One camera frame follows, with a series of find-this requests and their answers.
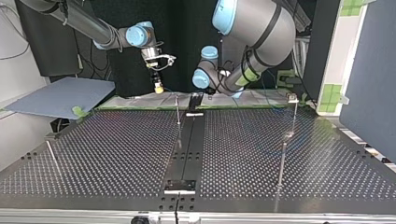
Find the metal rod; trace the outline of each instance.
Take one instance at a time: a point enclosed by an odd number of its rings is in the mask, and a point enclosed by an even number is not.
[[[288,144],[286,142],[282,145],[282,158],[280,159],[280,170],[279,170],[279,179],[277,182],[277,186],[282,188],[282,178],[283,178],[283,170],[285,169],[285,159],[286,159],[286,148]]]
[[[42,12],[54,6],[54,2],[45,0],[21,0],[26,6],[33,10]],[[93,39],[96,43],[107,44],[112,39],[112,33],[107,24],[98,18],[91,16],[74,0],[67,1],[68,5],[68,20],[67,24],[76,30],[80,31],[87,37]],[[50,15],[60,20],[65,21],[64,14],[58,8]]]
[[[298,109],[298,102],[296,103],[296,106],[294,107],[294,120],[296,120],[297,109]]]
[[[47,146],[49,147],[50,155],[52,156],[52,158],[53,158],[55,161],[57,161],[57,159],[56,159],[56,157],[55,157],[55,154],[53,153],[52,146],[50,145],[50,141],[46,141],[46,143],[47,143]]]
[[[178,95],[177,94],[176,94],[175,100],[176,100],[176,111],[177,111],[177,124],[180,124],[181,123],[180,122],[180,111],[178,109]]]

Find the white panel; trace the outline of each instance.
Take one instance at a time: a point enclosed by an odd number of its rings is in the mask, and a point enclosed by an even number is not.
[[[53,121],[47,117],[7,113],[0,114],[0,171],[40,146],[44,136],[51,132]]]
[[[13,1],[0,0],[15,8]],[[5,9],[13,23],[21,28],[20,21]],[[12,30],[3,15],[0,15],[0,58],[23,52],[26,42]],[[26,92],[35,91],[46,85],[40,76],[32,51],[28,50],[18,58],[0,60],[0,102],[9,100]]]

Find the vertical post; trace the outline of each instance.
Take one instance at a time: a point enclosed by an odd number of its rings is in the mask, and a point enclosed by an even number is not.
[[[282,188],[282,179],[283,179],[283,171],[285,169],[285,159],[286,159],[286,148],[288,144],[284,142],[282,144],[282,158],[280,159],[280,170],[279,170],[279,179],[277,182],[277,186]]]
[[[177,111],[177,124],[180,125],[180,110],[178,108],[178,95],[176,94],[176,98],[175,98],[175,105],[176,105],[176,111]]]

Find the green tape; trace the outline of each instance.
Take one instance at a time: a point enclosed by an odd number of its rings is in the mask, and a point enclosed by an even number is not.
[[[73,113],[74,113],[79,119],[85,118],[85,117],[87,117],[87,116],[90,114],[90,113],[88,113],[88,112],[83,111],[82,108],[79,107],[79,106],[74,106],[74,107],[72,108],[72,110],[73,110]]]
[[[250,68],[245,71],[245,77],[241,76],[235,83],[235,85],[244,87],[246,86],[249,82],[255,82],[260,79],[260,77],[257,77],[256,74],[254,74]]]
[[[341,8],[342,17],[359,16],[361,14],[361,7],[363,0],[344,0],[343,7]]]
[[[275,106],[276,108],[285,108],[288,105],[200,105],[198,109],[271,109]]]
[[[326,84],[320,98],[319,112],[334,113],[341,100],[341,85]]]
[[[181,106],[179,109],[185,110],[187,107]],[[102,106],[96,110],[176,110],[176,108],[174,106]]]
[[[282,77],[295,77],[294,70],[290,69],[290,70],[277,71],[277,81],[276,81],[276,85],[278,87],[293,88],[293,84],[287,84],[286,82],[282,81],[281,80]]]

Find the black curtain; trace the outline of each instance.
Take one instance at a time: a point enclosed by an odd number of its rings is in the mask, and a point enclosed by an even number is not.
[[[192,75],[201,58],[201,48],[219,46],[219,35],[212,25],[217,0],[94,0],[95,15],[117,28],[151,21],[163,53],[177,56],[173,67],[163,71],[163,84],[172,91],[196,91]],[[110,50],[108,56],[117,94],[130,97],[153,92],[149,71],[140,49],[123,53]]]

